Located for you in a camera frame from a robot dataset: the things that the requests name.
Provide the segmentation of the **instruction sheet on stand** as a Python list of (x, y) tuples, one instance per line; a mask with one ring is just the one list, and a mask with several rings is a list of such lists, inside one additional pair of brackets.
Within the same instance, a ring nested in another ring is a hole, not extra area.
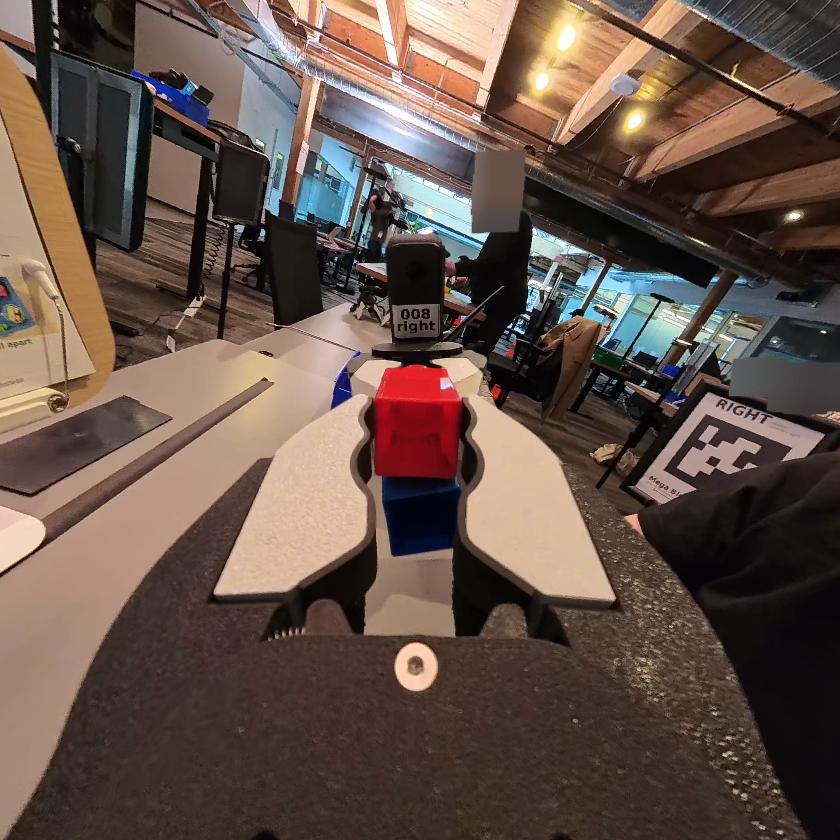
[[(116, 343), (99, 284), (82, 241), (53, 136), (31, 81), (2, 46), (2, 123), (6, 124), (59, 291), (52, 290), (39, 263), (31, 261), (23, 269), (45, 284), (61, 319), (64, 312), (59, 298), (64, 299), (95, 372), (74, 381), (65, 380), (60, 386), (2, 399), (2, 444), (107, 401), (105, 394), (116, 360)], [(51, 487), (32, 497), (2, 489), (2, 575), (47, 542), (48, 509), (36, 498), (50, 493)]]

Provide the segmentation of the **blue plastic bin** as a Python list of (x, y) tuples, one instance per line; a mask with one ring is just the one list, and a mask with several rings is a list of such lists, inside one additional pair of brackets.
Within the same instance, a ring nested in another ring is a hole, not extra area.
[(339, 370), (333, 380), (333, 390), (332, 390), (332, 400), (331, 400), (331, 409), (334, 409), (341, 404), (347, 402), (349, 399), (352, 398), (352, 387), (350, 383), (350, 373), (348, 370), (348, 365), (350, 362), (357, 359), (361, 353), (356, 351), (344, 364), (344, 366)]

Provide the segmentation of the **black flat plate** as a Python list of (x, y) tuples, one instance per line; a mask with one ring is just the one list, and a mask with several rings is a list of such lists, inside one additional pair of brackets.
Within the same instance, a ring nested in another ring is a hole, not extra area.
[(1, 446), (1, 488), (32, 497), (172, 417), (121, 395)]

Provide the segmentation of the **wooden office table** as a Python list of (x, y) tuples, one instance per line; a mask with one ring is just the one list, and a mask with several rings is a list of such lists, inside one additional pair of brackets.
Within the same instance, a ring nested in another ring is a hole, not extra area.
[(188, 114), (185, 115), (174, 108), (172, 100), (163, 97), (158, 92), (155, 80), (136, 70), (131, 70), (130, 75), (151, 86), (154, 100), (154, 135), (196, 154), (201, 161), (185, 290), (180, 291), (165, 284), (156, 287), (157, 290), (175, 298), (192, 301), (204, 293), (204, 260), (208, 215), (213, 191), (212, 176), (214, 165), (219, 158), (221, 138), (207, 129), (204, 123), (196, 122)]

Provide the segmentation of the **beige jacket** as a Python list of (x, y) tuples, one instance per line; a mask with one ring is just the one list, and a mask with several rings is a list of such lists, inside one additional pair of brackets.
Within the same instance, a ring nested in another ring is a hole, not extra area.
[(541, 400), (541, 424), (547, 419), (559, 423), (571, 409), (593, 360), (602, 332), (600, 323), (583, 316), (573, 316), (547, 331), (537, 346), (548, 356), (539, 362), (544, 366), (560, 352), (558, 381)]

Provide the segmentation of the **red one-stud toy block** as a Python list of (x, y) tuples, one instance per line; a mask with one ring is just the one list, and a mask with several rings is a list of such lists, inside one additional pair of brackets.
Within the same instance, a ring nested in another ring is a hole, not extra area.
[(456, 477), (463, 404), (445, 369), (413, 364), (385, 370), (373, 408), (376, 475)]

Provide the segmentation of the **wide silver ventilation duct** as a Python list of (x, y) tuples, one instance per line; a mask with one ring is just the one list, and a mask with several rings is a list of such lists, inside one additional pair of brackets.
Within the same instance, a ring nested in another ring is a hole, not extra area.
[(685, 1), (729, 33), (839, 90), (838, 1)]

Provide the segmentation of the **narrow silver ventilation duct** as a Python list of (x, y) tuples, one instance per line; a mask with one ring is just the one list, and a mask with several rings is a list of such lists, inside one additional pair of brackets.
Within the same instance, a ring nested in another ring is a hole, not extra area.
[(459, 148), (473, 153), (491, 149), (492, 144), (483, 141), (459, 112), (280, 28), (268, 3), (225, 1), (224, 5), (286, 69), (320, 81), (407, 127), (431, 133)]

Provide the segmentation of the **grey desk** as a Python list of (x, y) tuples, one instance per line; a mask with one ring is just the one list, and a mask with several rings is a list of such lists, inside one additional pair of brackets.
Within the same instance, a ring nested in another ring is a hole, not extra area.
[(153, 564), (255, 461), (330, 409), (333, 378), (390, 330), (343, 304), (243, 345), (214, 339), (112, 373), (87, 406), (119, 396), (171, 421), (35, 497), (35, 518), (73, 501), (261, 379), (272, 386), (2, 575), (2, 838), (34, 793), (111, 625)]

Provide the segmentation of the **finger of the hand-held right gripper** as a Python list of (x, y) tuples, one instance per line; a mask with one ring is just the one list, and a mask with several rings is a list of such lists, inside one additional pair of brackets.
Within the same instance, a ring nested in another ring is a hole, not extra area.
[(448, 377), (461, 398), (489, 397), (487, 356), (475, 351), (448, 357)]
[(348, 360), (348, 377), (352, 396), (375, 397), (389, 361), (372, 354), (358, 354)]

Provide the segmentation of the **blue one-stud toy block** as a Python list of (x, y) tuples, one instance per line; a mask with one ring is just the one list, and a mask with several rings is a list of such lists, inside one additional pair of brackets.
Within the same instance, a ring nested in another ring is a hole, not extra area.
[(392, 556), (453, 548), (461, 495), (457, 478), (384, 476), (381, 484)]

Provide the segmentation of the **framed marker sign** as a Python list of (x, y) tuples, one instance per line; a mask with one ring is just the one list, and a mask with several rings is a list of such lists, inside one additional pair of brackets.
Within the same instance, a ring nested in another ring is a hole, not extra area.
[(746, 469), (835, 452), (839, 428), (821, 416), (770, 413), (765, 401), (731, 398), (704, 384), (682, 403), (621, 489), (661, 505)]

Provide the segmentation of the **person's black shirt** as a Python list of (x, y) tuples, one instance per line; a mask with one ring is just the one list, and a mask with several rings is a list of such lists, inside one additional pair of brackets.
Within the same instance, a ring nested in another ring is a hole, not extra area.
[(806, 833), (838, 838), (838, 452), (746, 469), (637, 515), (718, 635)]

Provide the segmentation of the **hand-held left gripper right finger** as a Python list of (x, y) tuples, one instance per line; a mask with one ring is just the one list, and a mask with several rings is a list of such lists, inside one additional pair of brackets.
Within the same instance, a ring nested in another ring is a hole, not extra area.
[(453, 548), (455, 630), (512, 604), (529, 631), (554, 607), (610, 610), (617, 596), (557, 455), (487, 399), (463, 401)]

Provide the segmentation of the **printed instruction sheet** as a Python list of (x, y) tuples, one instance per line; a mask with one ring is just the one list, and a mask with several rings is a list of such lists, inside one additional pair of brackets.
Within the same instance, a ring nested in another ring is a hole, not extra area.
[(1, 398), (63, 385), (95, 367), (63, 297), (60, 318), (43, 282), (23, 265), (40, 264), (58, 285), (28, 200), (5, 122), (1, 128)]

